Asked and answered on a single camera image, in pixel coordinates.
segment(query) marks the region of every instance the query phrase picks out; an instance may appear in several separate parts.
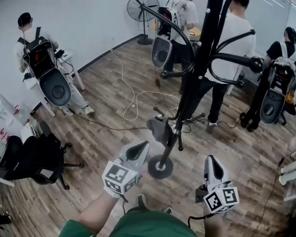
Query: green shirt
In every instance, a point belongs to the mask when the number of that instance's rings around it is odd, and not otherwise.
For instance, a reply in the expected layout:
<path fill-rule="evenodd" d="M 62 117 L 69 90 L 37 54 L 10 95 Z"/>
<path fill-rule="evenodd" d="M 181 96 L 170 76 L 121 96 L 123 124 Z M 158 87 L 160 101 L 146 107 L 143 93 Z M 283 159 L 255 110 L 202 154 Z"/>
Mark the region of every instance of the green shirt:
<path fill-rule="evenodd" d="M 82 224 L 74 220 L 66 223 L 60 237 L 93 237 Z M 125 214 L 110 237 L 196 237 L 181 220 L 159 211 L 133 211 Z"/>

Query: chair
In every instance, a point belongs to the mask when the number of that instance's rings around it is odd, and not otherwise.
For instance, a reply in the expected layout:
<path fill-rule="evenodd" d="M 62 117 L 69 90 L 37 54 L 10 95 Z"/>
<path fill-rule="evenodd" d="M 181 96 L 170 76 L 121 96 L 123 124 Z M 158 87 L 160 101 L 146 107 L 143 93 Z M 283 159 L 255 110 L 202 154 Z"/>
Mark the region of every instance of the chair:
<path fill-rule="evenodd" d="M 42 121 L 40 127 L 42 134 L 38 138 L 29 137 L 23 145 L 17 136 L 8 139 L 0 172 L 6 180 L 32 178 L 42 185 L 53 184 L 59 179 L 64 189 L 69 190 L 62 175 L 64 167 L 84 167 L 84 164 L 64 163 L 64 153 L 71 143 L 61 147 L 60 140 L 46 122 Z"/>
<path fill-rule="evenodd" d="M 282 125 L 286 125 L 286 123 L 287 123 L 287 121 L 285 119 L 285 116 L 284 116 L 284 112 L 287 112 L 290 115 L 296 116 L 296 104 L 288 104 L 288 103 L 285 102 L 285 104 L 283 106 L 283 109 L 282 109 L 282 112 L 281 112 L 281 117 L 284 120 Z"/>

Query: round base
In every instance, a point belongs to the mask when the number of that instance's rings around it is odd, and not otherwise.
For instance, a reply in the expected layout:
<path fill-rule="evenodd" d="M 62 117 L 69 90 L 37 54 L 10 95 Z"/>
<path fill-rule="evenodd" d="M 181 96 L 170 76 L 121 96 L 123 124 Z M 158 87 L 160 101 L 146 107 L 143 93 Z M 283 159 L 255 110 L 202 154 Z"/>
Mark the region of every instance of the round base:
<path fill-rule="evenodd" d="M 137 43 L 139 45 L 151 45 L 152 44 L 152 39 L 148 39 L 148 38 L 144 38 L 144 37 L 141 37 Z"/>
<path fill-rule="evenodd" d="M 168 158 L 161 169 L 158 169 L 162 155 L 154 156 L 148 162 L 148 172 L 155 179 L 164 179 L 169 177 L 173 171 L 173 163 Z"/>

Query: backpack strap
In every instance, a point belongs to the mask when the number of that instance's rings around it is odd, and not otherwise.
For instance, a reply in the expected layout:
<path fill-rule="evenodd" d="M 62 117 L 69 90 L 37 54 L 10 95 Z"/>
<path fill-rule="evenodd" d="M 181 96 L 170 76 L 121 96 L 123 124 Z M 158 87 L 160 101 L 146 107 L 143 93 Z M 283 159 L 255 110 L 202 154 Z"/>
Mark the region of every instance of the backpack strap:
<path fill-rule="evenodd" d="M 35 39 L 37 40 L 39 38 L 40 35 L 40 27 L 36 28 L 36 34 L 35 34 Z"/>
<path fill-rule="evenodd" d="M 17 42 L 20 42 L 22 45 L 28 45 L 28 44 L 30 44 L 27 40 L 25 40 L 23 38 L 19 38 Z"/>
<path fill-rule="evenodd" d="M 284 42 L 280 42 L 280 45 L 281 45 L 281 49 L 282 49 L 282 57 L 287 59 L 288 54 L 287 54 L 286 44 Z"/>
<path fill-rule="evenodd" d="M 295 63 L 296 62 L 296 51 L 290 56 L 290 59 Z"/>

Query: wooden table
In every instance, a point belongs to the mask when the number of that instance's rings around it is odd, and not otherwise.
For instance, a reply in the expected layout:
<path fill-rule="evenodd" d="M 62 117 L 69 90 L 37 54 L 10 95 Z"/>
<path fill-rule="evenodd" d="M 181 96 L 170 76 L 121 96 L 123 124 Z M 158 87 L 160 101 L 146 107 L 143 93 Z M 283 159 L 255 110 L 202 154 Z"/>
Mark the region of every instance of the wooden table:
<path fill-rule="evenodd" d="M 156 30 L 156 23 L 152 24 L 152 28 Z M 191 37 L 199 37 L 201 36 L 201 30 L 194 26 L 192 29 L 189 30 L 189 35 Z"/>

